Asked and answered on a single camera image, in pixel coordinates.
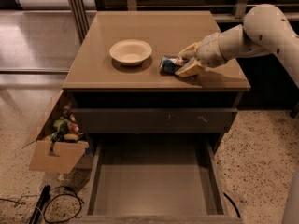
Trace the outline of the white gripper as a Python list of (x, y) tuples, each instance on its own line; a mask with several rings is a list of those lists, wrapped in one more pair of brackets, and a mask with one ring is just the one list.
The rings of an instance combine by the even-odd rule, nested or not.
[(175, 72), (178, 77), (196, 76), (206, 67), (216, 68), (227, 63), (220, 50), (219, 33), (206, 36), (200, 43), (195, 42), (178, 53), (179, 57), (190, 59)]

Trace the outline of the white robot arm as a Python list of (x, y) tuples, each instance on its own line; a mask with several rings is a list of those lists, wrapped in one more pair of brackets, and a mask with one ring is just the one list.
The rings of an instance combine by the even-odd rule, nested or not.
[(245, 15), (241, 25), (208, 35), (182, 50), (178, 56), (189, 61), (175, 75), (190, 77), (234, 58), (267, 54), (273, 54), (299, 86), (299, 35), (278, 7), (261, 4)]

